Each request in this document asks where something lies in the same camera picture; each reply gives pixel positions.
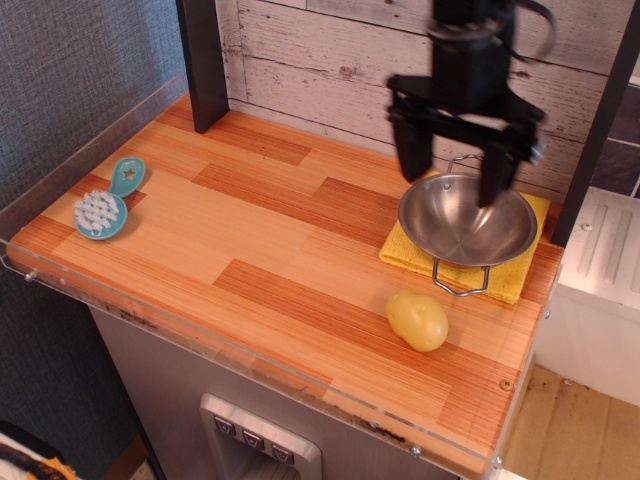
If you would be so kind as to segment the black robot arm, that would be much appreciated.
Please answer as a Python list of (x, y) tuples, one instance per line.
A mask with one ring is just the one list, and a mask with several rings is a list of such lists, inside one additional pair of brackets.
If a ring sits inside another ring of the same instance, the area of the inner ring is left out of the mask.
[(427, 34), (428, 76), (394, 75), (388, 118), (403, 177), (414, 182), (432, 165), (443, 137), (482, 153), (478, 205), (511, 187), (523, 161), (536, 157), (544, 112), (508, 85), (515, 33), (513, 1), (436, 1)]

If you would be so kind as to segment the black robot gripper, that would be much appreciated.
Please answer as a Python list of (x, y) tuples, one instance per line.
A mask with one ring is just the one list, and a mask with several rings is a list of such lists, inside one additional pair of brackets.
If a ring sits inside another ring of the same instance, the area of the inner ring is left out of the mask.
[(508, 86), (512, 51), (507, 35), (433, 38), (429, 76), (393, 75), (388, 108), (402, 176), (415, 182), (432, 167), (434, 138), (480, 148), (480, 207), (507, 191), (519, 161), (537, 155), (545, 113)]

